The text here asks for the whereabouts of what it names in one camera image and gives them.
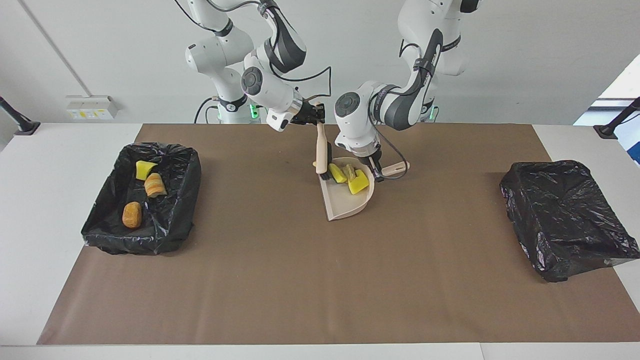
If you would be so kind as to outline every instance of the brown paper sheet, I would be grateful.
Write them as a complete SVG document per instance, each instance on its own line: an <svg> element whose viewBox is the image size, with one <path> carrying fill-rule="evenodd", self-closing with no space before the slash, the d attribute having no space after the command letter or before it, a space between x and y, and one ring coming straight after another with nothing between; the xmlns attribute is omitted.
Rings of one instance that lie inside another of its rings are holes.
<svg viewBox="0 0 640 360"><path fill-rule="evenodd" d="M84 248L38 343L640 341L613 269L549 284L522 252L499 182L516 161L549 160L531 126L383 132L409 175L329 223L314 127L144 125L137 141L200 153L189 240L156 257Z"/></svg>

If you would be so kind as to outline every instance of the brush handle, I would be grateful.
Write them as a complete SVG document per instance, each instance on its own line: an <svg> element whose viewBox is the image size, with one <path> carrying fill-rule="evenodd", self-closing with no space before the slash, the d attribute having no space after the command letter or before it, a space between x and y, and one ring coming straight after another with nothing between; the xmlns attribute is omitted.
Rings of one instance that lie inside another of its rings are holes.
<svg viewBox="0 0 640 360"><path fill-rule="evenodd" d="M401 172L407 171L411 168L411 164L407 163L407 166L404 165L404 162L397 163L395 165L391 165L389 167L385 167L382 169L382 175L384 176L393 176L396 174L400 174Z"/></svg>
<svg viewBox="0 0 640 360"><path fill-rule="evenodd" d="M316 174L324 174L327 172L326 160L326 134L324 133L324 124L318 122L318 139L316 142Z"/></svg>

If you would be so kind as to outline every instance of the sponge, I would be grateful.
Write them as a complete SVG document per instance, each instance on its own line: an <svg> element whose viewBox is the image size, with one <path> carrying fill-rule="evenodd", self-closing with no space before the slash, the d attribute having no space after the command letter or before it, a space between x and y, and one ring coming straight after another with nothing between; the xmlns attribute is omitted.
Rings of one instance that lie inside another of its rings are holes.
<svg viewBox="0 0 640 360"><path fill-rule="evenodd" d="M336 183L342 184L347 182L347 177L344 175L342 170L340 170L338 165L330 163L329 171L331 172L331 175L333 176Z"/></svg>
<svg viewBox="0 0 640 360"><path fill-rule="evenodd" d="M354 180L349 181L349 191L352 195L355 195L362 190L366 189L369 185L369 178L360 169L356 169L356 177Z"/></svg>
<svg viewBox="0 0 640 360"><path fill-rule="evenodd" d="M157 164L150 163L148 161L137 161L136 162L136 179L145 181L153 169Z"/></svg>

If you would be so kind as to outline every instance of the table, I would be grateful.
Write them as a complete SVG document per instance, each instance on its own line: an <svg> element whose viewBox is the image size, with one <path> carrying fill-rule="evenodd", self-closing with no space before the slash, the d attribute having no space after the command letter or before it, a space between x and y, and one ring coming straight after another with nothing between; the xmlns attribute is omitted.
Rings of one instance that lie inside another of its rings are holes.
<svg viewBox="0 0 640 360"><path fill-rule="evenodd" d="M617 142L601 140L590 127L535 126L553 160L574 159L593 173L613 210L632 236L640 238L640 169ZM35 136L16 138L0 153L0 348L4 359L173 358L177 354L247 358L446 358L507 359L545 354L555 357L630 357L638 343L626 344L417 344L266 347L33 347L81 249L79 229L96 189L111 171L114 154L133 142L139 124L43 124ZM86 180L74 181L84 173ZM64 202L64 212L56 211ZM37 223L22 226L25 218ZM55 242L38 243L43 234ZM616 271L636 307L640 305L640 262ZM35 277L34 274L45 274Z"/></svg>

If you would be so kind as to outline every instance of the black plastic bag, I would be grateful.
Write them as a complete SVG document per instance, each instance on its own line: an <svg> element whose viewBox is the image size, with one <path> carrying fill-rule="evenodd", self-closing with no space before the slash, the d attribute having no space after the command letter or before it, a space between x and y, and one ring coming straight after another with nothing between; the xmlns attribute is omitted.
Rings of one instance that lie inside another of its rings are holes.
<svg viewBox="0 0 640 360"><path fill-rule="evenodd" d="M149 199L136 179L138 160L157 163L151 172L162 177L166 196ZM154 255L180 248L191 230L200 189L198 153L182 145L134 143L125 146L82 228L84 243L110 254ZM132 230L122 223L126 204L142 205L142 224Z"/></svg>
<svg viewBox="0 0 640 360"><path fill-rule="evenodd" d="M500 184L522 249L546 281L640 258L587 167L515 163Z"/></svg>

